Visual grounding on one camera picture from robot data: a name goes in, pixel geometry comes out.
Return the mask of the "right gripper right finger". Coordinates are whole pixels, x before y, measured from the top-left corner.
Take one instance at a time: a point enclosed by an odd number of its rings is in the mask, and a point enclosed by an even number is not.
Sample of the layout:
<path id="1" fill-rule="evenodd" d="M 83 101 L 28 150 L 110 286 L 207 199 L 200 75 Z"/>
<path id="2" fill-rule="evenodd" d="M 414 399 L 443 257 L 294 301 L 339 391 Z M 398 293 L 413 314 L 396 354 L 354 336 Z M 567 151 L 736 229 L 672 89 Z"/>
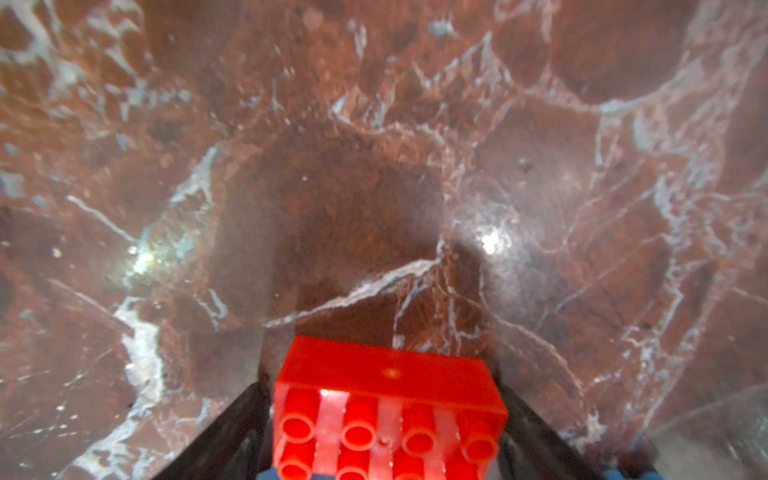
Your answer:
<path id="1" fill-rule="evenodd" d="M 510 387 L 498 384 L 508 419 L 499 440 L 502 479 L 593 479 L 603 474 L 552 429 Z"/>

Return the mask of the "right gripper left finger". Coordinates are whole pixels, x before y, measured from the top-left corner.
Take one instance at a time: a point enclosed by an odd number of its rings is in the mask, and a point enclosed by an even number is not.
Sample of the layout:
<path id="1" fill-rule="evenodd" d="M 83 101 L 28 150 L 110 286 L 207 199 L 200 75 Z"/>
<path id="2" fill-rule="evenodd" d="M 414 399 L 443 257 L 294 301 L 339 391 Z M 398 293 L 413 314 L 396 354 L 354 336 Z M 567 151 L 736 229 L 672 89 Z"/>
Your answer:
<path id="1" fill-rule="evenodd" d="M 272 466 L 270 384 L 249 385 L 154 480 L 255 479 Z"/>

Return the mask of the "red brick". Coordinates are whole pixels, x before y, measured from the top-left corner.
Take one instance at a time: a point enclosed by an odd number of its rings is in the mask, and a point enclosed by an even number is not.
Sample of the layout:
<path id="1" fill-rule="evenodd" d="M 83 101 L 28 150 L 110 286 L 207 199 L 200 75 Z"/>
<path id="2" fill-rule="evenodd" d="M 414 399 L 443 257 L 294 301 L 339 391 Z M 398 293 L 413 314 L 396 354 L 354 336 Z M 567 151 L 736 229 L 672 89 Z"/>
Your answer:
<path id="1" fill-rule="evenodd" d="M 281 479 L 481 479 L 508 420 L 477 359 L 296 337 L 274 389 Z"/>

